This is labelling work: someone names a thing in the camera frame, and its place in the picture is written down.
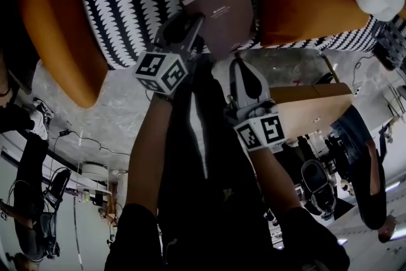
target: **orange armchair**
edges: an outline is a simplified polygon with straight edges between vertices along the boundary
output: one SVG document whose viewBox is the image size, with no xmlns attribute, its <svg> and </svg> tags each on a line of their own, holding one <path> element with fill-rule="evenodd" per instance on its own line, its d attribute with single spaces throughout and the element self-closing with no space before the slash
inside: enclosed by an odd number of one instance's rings
<svg viewBox="0 0 406 271">
<path fill-rule="evenodd" d="M 45 67 L 80 107 L 93 106 L 107 74 L 82 0 L 18 0 L 25 28 Z"/>
</svg>

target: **cable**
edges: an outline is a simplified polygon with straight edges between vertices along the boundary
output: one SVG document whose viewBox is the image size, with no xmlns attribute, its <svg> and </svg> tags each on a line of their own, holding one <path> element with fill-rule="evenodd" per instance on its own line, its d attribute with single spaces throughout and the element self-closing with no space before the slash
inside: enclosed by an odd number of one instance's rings
<svg viewBox="0 0 406 271">
<path fill-rule="evenodd" d="M 119 204 L 118 202 L 116 202 L 115 204 L 118 204 L 118 205 L 120 206 L 121 211 L 124 210 L 124 209 L 122 208 L 122 205 L 121 205 L 121 204 Z"/>
<path fill-rule="evenodd" d="M 355 71 L 361 67 L 361 60 L 362 59 L 371 59 L 374 55 L 371 56 L 361 56 L 361 58 L 357 61 L 354 66 L 354 75 L 353 75 L 353 89 L 355 90 L 354 82 L 355 82 Z"/>
<path fill-rule="evenodd" d="M 81 257 L 81 250 L 79 249 L 79 240 L 77 239 L 77 225 L 76 225 L 76 197 L 74 197 L 74 224 L 75 224 L 75 235 L 76 235 L 76 248 L 77 248 L 77 255 L 79 258 L 79 263 L 81 264 L 82 271 L 83 264 L 82 264 L 82 257 Z"/>
<path fill-rule="evenodd" d="M 396 68 L 395 68 L 395 70 L 396 70 L 396 72 L 398 73 L 398 75 L 403 79 L 403 81 L 406 83 L 406 79 L 401 75 L 401 73 L 399 72 L 399 70 L 396 69 Z"/>
<path fill-rule="evenodd" d="M 130 156 L 129 154 L 126 154 L 125 152 L 114 152 L 113 150 L 110 150 L 110 149 L 108 149 L 108 148 L 106 148 L 106 147 L 103 147 L 103 146 L 101 145 L 101 143 L 98 142 L 97 140 L 92 139 L 92 138 L 86 138 L 86 137 L 79 136 L 75 131 L 69 130 L 69 133 L 74 133 L 74 134 L 77 135 L 80 139 L 83 139 L 83 140 L 91 140 L 91 141 L 97 143 L 97 144 L 100 146 L 99 150 L 104 149 L 104 150 L 107 150 L 107 151 L 111 152 L 112 154 Z"/>
<path fill-rule="evenodd" d="M 54 234 L 55 234 L 55 243 L 53 243 L 52 253 L 55 252 L 55 246 L 56 246 L 56 243 L 57 243 L 57 241 L 56 241 L 56 220 L 57 220 L 57 218 L 56 218 L 56 211 L 54 211 L 54 216 L 55 216 L 55 222 L 54 222 L 54 225 L 53 225 L 53 231 L 54 231 Z"/>
<path fill-rule="evenodd" d="M 8 190 L 7 205 L 10 205 L 10 197 L 11 197 L 11 195 L 13 194 L 13 192 L 14 192 L 14 190 L 15 190 L 15 185 L 16 185 L 18 182 L 22 182 L 22 183 L 27 184 L 27 185 L 33 190 L 33 192 L 35 192 L 35 189 L 32 187 L 32 185 L 31 185 L 30 183 L 28 183 L 28 182 L 26 182 L 26 181 L 24 181 L 24 180 L 15 180 L 15 181 L 13 182 L 13 184 L 11 184 L 10 189 Z M 47 207 L 47 210 L 48 210 L 48 212 L 49 212 L 49 206 L 48 206 L 48 203 L 46 202 L 46 200 L 44 199 L 44 197 L 43 197 L 41 194 L 38 194 L 38 196 L 39 196 L 39 198 L 45 203 L 45 205 L 46 205 L 46 207 Z"/>
<path fill-rule="evenodd" d="M 60 135 L 56 138 L 55 143 L 53 145 L 53 155 L 52 155 L 52 160 L 51 160 L 51 168 L 49 169 L 49 184 L 51 183 L 51 174 L 52 174 L 52 164 L 53 164 L 53 158 L 55 156 L 55 147 L 56 147 L 56 143 L 58 142 L 59 137 L 61 137 Z"/>
<path fill-rule="evenodd" d="M 53 179 L 55 177 L 55 174 L 57 171 L 60 171 L 61 169 L 67 169 L 68 171 L 70 171 L 70 169 L 68 167 L 59 167 L 55 172 L 53 172 L 52 177 L 49 179 L 49 184 L 48 184 L 48 188 L 50 188 L 53 184 Z"/>
<path fill-rule="evenodd" d="M 147 97 L 147 100 L 151 102 L 151 99 L 148 97 L 147 90 L 145 90 L 145 96 Z"/>
<path fill-rule="evenodd" d="M 112 238 L 112 223 L 109 223 L 108 224 L 108 231 L 110 232 L 110 240 L 111 240 L 111 238 Z"/>
</svg>

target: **jeans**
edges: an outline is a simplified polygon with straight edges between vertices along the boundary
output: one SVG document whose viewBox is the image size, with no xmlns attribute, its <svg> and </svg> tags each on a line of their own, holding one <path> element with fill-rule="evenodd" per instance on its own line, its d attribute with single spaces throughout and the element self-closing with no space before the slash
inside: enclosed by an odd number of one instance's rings
<svg viewBox="0 0 406 271">
<path fill-rule="evenodd" d="M 351 105 L 331 127 L 337 131 L 343 141 L 350 164 L 365 156 L 369 157 L 366 143 L 372 140 L 372 137 L 361 115 L 354 106 Z"/>
</svg>

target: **white wall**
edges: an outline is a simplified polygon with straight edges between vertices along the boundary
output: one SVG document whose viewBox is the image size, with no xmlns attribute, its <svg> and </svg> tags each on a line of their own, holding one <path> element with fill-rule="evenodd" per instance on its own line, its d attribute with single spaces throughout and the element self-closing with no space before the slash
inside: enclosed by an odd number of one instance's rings
<svg viewBox="0 0 406 271">
<path fill-rule="evenodd" d="M 0 260 L 3 262 L 4 265 L 7 265 L 6 252 L 4 252 L 3 244 L 1 243 L 1 237 L 0 237 Z"/>
<path fill-rule="evenodd" d="M 398 229 L 406 227 L 406 182 L 388 192 L 388 213 L 398 220 Z M 358 207 L 354 207 L 329 226 L 337 238 L 346 238 L 344 248 L 350 257 L 350 271 L 395 271 L 406 262 L 406 239 L 382 244 L 377 232 L 362 222 Z"/>
<path fill-rule="evenodd" d="M 16 177 L 16 168 L 0 157 L 0 198 L 7 200 L 8 191 Z M 97 207 L 92 202 L 76 202 L 77 233 L 79 248 L 81 250 L 83 267 L 86 271 L 99 271 L 104 269 L 109 238 L 109 229 L 100 219 Z M 73 197 L 65 194 L 58 211 L 57 240 L 61 247 L 61 256 L 55 260 L 47 258 L 41 263 L 41 271 L 80 271 L 76 248 L 74 230 L 74 204 Z M 14 221 L 8 218 L 5 222 L 0 220 L 0 238 L 4 251 L 10 255 L 20 252 L 18 239 L 15 234 Z"/>
</svg>

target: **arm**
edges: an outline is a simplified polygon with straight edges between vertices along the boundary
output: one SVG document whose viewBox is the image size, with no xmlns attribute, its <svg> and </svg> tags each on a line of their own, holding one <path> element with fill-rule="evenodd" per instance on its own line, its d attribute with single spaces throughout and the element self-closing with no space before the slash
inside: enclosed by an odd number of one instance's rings
<svg viewBox="0 0 406 271">
<path fill-rule="evenodd" d="M 126 204 L 144 206 L 155 217 L 171 113 L 172 105 L 154 95 L 129 159 Z"/>
<path fill-rule="evenodd" d="M 6 64 L 3 60 L 3 51 L 0 48 L 0 107 L 6 104 L 13 97 L 13 91 L 9 88 Z"/>
<path fill-rule="evenodd" d="M 366 145 L 370 155 L 370 194 L 376 195 L 381 191 L 381 180 L 379 176 L 375 142 L 371 139 L 367 141 Z"/>
<path fill-rule="evenodd" d="M 300 208 L 291 177 L 268 149 L 249 153 L 266 202 L 280 220 L 289 210 Z"/>
<path fill-rule="evenodd" d="M 105 270 L 163 269 L 157 206 L 171 113 L 172 105 L 154 95 L 129 158 L 127 201 Z"/>
<path fill-rule="evenodd" d="M 331 271 L 347 270 L 350 259 L 337 238 L 301 209 L 294 184 L 271 151 L 249 153 L 259 184 L 283 234 L 284 246 L 292 261 L 307 264 L 321 261 Z"/>
<path fill-rule="evenodd" d="M 6 215 L 14 218 L 24 227 L 32 229 L 32 220 L 21 215 L 14 207 L 5 204 L 3 201 L 0 201 L 0 209 L 3 210 Z"/>
</svg>

